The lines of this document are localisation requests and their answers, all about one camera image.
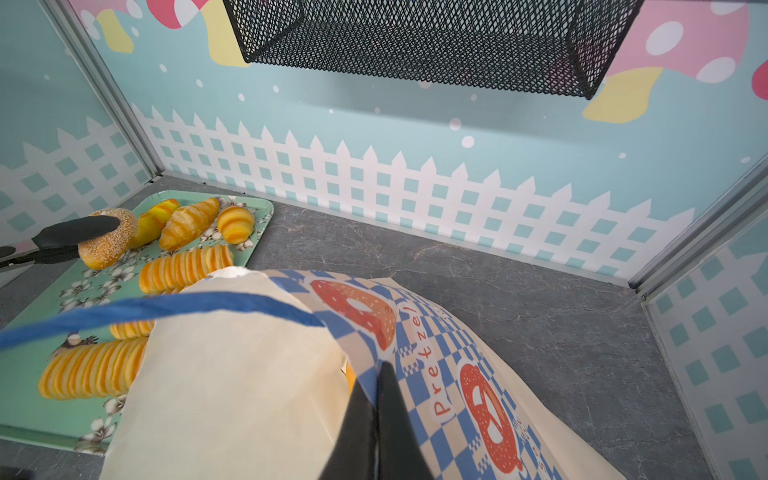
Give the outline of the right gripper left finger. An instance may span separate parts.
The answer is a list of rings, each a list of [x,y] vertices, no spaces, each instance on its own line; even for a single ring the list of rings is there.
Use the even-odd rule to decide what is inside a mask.
[[[376,409],[356,381],[339,436],[320,479],[375,479],[378,455],[377,423]]]

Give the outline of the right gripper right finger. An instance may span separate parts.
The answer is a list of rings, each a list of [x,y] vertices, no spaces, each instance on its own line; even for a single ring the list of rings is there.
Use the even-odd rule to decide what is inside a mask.
[[[382,364],[378,374],[377,395],[378,478],[433,480],[389,362]]]

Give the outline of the checkered paper bag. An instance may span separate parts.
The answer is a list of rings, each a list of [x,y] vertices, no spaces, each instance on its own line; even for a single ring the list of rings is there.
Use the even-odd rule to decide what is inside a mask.
[[[434,479],[616,479],[455,315],[392,279],[222,269],[177,294],[63,312],[5,349],[155,320],[105,479],[320,479],[356,381],[393,365]]]

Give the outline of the long twisted bread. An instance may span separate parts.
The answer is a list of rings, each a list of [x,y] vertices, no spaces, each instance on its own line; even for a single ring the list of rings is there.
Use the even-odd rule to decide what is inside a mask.
[[[176,291],[233,265],[233,253],[225,245],[194,248],[146,264],[139,274],[139,288],[147,295]]]

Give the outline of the rectangular crusty pastry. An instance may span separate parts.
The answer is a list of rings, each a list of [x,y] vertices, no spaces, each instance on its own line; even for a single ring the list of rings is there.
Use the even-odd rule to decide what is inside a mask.
[[[74,400],[127,394],[134,383],[148,337],[79,346],[54,357],[38,382],[43,398]]]

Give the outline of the egg tart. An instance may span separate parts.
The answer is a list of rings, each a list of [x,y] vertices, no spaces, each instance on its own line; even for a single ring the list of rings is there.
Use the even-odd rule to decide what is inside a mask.
[[[217,229],[222,238],[230,245],[246,242],[253,234],[254,228],[254,215],[241,206],[225,208],[217,219]]]

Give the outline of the small croissant bread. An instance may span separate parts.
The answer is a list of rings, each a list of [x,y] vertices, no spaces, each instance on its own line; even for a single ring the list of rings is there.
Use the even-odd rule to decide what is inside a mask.
[[[181,249],[202,235],[218,216],[220,203],[216,198],[180,207],[163,228],[159,247],[167,252]]]

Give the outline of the yellow curved bread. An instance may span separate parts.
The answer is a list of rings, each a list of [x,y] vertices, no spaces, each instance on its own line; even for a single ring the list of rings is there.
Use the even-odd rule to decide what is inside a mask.
[[[137,233],[129,242],[128,248],[139,249],[158,239],[173,213],[179,208],[180,203],[176,199],[169,199],[143,213],[139,217]]]

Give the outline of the oval bun bread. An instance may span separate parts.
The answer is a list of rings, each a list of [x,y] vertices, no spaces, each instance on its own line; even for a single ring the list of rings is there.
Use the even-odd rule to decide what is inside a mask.
[[[115,264],[128,249],[138,231],[138,217],[123,208],[102,209],[91,214],[91,217],[97,216],[117,218],[120,225],[103,236],[80,243],[78,254],[88,268],[103,270]]]

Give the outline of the black metal tongs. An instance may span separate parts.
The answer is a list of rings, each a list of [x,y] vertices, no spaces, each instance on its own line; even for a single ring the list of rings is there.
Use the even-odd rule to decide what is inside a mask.
[[[36,264],[56,264],[78,257],[78,245],[120,226],[112,216],[88,216],[51,225],[31,239],[1,247],[1,271]]]

